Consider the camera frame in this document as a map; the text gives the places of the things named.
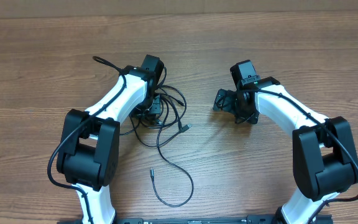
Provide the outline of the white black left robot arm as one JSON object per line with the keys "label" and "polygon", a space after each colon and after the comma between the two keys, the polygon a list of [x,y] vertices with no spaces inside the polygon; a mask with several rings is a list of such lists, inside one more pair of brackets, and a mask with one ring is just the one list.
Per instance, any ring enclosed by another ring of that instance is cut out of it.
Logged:
{"label": "white black left robot arm", "polygon": [[117,67],[117,83],[100,101],[65,116],[47,175],[53,185],[77,192],[83,212],[78,223],[114,223],[109,184],[117,169],[120,127],[132,112],[152,107],[164,68],[152,55],[139,67]]}

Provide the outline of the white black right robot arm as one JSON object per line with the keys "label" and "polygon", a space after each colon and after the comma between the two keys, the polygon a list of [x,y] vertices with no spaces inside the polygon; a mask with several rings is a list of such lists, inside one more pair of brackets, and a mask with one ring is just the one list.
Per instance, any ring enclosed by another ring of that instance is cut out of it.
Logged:
{"label": "white black right robot arm", "polygon": [[252,62],[233,65],[236,89],[217,92],[213,110],[241,124],[269,117],[292,140],[296,189],[273,215],[248,215],[246,223],[332,223],[320,211],[330,203],[358,200],[358,156],[349,122],[329,118],[300,103],[275,78],[261,78]]}

